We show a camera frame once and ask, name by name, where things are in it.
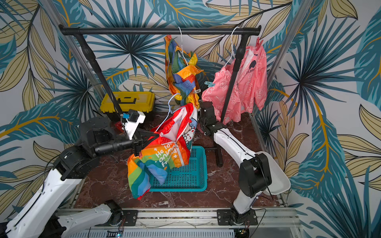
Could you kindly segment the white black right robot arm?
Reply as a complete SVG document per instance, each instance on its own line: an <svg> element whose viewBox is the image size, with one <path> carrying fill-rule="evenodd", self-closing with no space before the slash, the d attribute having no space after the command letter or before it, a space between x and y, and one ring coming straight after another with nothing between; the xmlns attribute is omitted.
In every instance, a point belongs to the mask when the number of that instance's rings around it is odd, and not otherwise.
<svg viewBox="0 0 381 238"><path fill-rule="evenodd" d="M250 150L219 122L212 103L200 105L198 123L204 135L214 141L217 165L223 165L220 151L225 150L239 167L239 194L229 210L218 210L218 223L220 226L257 224L253 203L263 192L273 196L288 191L290 179L270 154Z"/></svg>

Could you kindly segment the pink hooded jacket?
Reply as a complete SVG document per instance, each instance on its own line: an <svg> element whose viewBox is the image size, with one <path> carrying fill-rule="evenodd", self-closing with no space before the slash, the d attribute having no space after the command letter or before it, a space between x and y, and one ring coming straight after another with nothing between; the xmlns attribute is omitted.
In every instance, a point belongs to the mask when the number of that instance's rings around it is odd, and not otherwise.
<svg viewBox="0 0 381 238"><path fill-rule="evenodd" d="M234 87L229 99L225 117L221 115L229 83L233 81L232 64L225 65L215 74L214 81L202 93L204 102L211 102L217 120L227 124L240 122L242 113L251 113L254 105L262 110L267 100L267 55L262 42L257 46L247 46Z"/></svg>

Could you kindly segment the light blue wire hanger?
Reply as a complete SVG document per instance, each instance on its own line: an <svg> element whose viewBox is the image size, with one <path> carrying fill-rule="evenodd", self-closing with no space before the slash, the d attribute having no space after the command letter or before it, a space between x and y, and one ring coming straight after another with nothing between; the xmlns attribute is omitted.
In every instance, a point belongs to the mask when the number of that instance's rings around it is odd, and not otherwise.
<svg viewBox="0 0 381 238"><path fill-rule="evenodd" d="M176 112L182 112L182 111L184 110L183 107L179 107L179 108L177 108L177 109L174 110L174 111L172 110L172 106L170 105L170 103L171 103L171 101L172 101L176 96L178 96L178 95L180 95L180 93L176 93L176 94L174 94L174 95L169 99L169 101L168 101L168 107L169 107L168 114L167 114L165 120L164 120L164 121L163 121L163 122L156 128L155 132L158 132L159 129L160 129L163 125L164 125L165 127L166 127L167 125L169 125L169 124L170 124L170 119L173 118L173 116L175 115Z"/></svg>

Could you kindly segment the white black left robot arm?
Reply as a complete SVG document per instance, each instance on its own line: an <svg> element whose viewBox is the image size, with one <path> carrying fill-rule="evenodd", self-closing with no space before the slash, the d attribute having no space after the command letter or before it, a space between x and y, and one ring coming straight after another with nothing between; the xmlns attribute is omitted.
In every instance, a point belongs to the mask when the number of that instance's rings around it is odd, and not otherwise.
<svg viewBox="0 0 381 238"><path fill-rule="evenodd" d="M57 156L41 188L7 223L1 223L2 238L67 238L96 225L118 227L123 223L121 207L108 200L98 207L74 215L57 216L56 210L104 155L131 149L135 155L158 137L128 122L132 135L117 134L110 120L96 117L79 125L77 143Z"/></svg>

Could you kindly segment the red rainbow kids jacket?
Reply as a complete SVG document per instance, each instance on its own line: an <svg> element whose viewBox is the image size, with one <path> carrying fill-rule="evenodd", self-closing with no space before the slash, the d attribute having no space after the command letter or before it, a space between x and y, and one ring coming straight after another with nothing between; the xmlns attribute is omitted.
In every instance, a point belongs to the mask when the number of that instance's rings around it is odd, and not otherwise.
<svg viewBox="0 0 381 238"><path fill-rule="evenodd" d="M150 191L149 175L164 184L173 168L189 164L191 144L197 129L197 108L188 103L151 131L158 136L138 156L128 159L128 182L133 198Z"/></svg>

